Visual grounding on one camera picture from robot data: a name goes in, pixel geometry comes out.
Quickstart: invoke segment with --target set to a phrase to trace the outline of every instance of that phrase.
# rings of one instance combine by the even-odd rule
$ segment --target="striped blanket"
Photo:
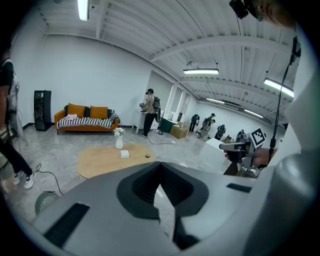
[[[116,119],[119,119],[118,115],[115,114],[115,111],[112,111],[111,116],[108,119],[101,119],[101,118],[90,118],[90,117],[83,117],[77,118],[74,120],[69,120],[67,117],[62,118],[57,124],[56,128],[62,127],[73,127],[73,126],[100,126],[104,128],[111,128],[112,125],[116,122]]]

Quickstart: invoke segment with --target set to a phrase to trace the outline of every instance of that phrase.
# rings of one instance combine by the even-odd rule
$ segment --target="ceiling light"
[[[257,117],[264,118],[262,115],[259,115],[259,114],[255,113],[255,112],[250,111],[250,110],[245,109],[244,111],[245,111],[245,112],[248,112],[248,113],[250,113],[250,114],[252,114],[252,115],[255,115],[255,116],[257,116]]]
[[[268,86],[271,86],[271,87],[273,87],[273,88],[276,88],[276,89],[278,89],[279,91],[280,91],[280,89],[281,89],[281,83],[278,83],[278,82],[276,82],[276,81],[273,81],[273,80],[270,80],[270,79],[268,79],[268,78],[266,78],[265,80],[264,80],[264,83],[266,84],[266,85],[268,85]],[[288,87],[286,87],[286,86],[282,86],[282,90],[281,90],[283,93],[285,93],[285,94],[288,94],[289,96],[291,96],[292,98],[294,97],[294,91],[293,90],[291,90],[290,88],[288,88]]]
[[[79,18],[82,21],[89,19],[89,1],[90,0],[78,0]]]
[[[217,102],[217,103],[222,103],[222,104],[225,104],[223,101],[220,101],[220,100],[216,100],[216,99],[213,99],[213,98],[206,98],[208,101],[212,101],[212,102]]]
[[[190,74],[211,74],[211,75],[218,75],[219,70],[216,68],[197,68],[197,69],[185,69],[183,73],[190,75]]]

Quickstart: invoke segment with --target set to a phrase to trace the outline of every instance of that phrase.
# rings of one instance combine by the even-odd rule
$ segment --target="white vase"
[[[120,150],[124,147],[124,143],[122,141],[122,136],[117,136],[115,147]]]

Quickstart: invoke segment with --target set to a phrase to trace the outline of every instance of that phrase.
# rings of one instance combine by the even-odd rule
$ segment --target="white ceiling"
[[[89,20],[81,21],[77,0],[43,0],[37,22],[47,35],[81,36],[123,48],[162,68],[201,101],[230,102],[274,122],[279,91],[263,82],[281,83],[296,34],[250,15],[238,19],[229,1],[91,0]],[[284,81],[290,88],[298,63]],[[219,69],[219,75],[185,75],[187,68]],[[293,100],[282,95],[280,121]]]

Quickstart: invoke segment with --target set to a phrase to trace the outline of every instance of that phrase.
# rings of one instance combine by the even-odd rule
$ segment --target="white sneaker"
[[[37,177],[37,174],[35,172],[32,172],[31,175],[27,176],[26,180],[25,180],[24,187],[26,189],[31,189],[32,186],[34,185],[34,181],[35,181],[36,177]]]
[[[21,177],[24,173],[21,171],[19,171],[18,173],[14,173],[14,181],[13,184],[14,185],[18,185],[20,183]]]

